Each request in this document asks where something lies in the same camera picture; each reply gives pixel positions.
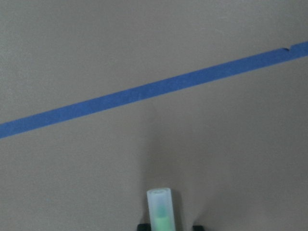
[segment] blue painter's tape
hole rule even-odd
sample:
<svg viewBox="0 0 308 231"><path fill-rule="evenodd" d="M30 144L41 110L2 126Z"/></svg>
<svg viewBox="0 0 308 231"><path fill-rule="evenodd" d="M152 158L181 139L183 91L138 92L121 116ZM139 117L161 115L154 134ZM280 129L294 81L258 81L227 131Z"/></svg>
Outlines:
<svg viewBox="0 0 308 231"><path fill-rule="evenodd" d="M212 66L0 124L0 138L308 56L308 42Z"/></svg>

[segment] green highlighter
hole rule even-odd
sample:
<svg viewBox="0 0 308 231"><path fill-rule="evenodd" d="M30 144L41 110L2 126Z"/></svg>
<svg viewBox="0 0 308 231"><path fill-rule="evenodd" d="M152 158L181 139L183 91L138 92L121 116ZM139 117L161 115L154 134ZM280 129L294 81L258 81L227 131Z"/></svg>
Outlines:
<svg viewBox="0 0 308 231"><path fill-rule="evenodd" d="M176 231L171 189L151 189L147 192L151 230Z"/></svg>

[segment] gray surface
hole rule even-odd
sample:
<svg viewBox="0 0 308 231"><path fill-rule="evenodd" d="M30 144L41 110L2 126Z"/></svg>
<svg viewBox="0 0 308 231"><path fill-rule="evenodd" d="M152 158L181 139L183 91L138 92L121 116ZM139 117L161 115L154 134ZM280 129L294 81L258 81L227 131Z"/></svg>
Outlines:
<svg viewBox="0 0 308 231"><path fill-rule="evenodd" d="M0 123L289 46L307 1L0 1ZM0 230L308 229L308 59L0 140Z"/></svg>

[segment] black object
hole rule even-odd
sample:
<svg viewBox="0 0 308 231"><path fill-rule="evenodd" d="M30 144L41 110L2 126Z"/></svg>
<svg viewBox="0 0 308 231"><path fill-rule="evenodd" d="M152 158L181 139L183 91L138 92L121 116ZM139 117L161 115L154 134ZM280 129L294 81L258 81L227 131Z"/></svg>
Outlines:
<svg viewBox="0 0 308 231"><path fill-rule="evenodd" d="M194 225L192 227L193 231L205 231L202 225ZM150 224L139 224L137 226L137 231L151 231Z"/></svg>
<svg viewBox="0 0 308 231"><path fill-rule="evenodd" d="M194 225L192 227L193 231L205 231L202 225Z"/></svg>
<svg viewBox="0 0 308 231"><path fill-rule="evenodd" d="M137 231L151 231L151 225L150 224L139 224L137 226Z"/></svg>

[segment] blue tape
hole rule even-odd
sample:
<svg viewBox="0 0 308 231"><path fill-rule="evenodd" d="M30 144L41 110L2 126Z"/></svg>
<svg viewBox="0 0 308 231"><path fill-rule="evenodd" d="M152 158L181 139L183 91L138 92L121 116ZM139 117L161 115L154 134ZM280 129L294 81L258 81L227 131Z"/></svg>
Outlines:
<svg viewBox="0 0 308 231"><path fill-rule="evenodd" d="M308 42L293 45L290 49L282 48L253 55L247 58L167 78L51 111L20 118L0 124L0 139L304 56L308 56Z"/></svg>

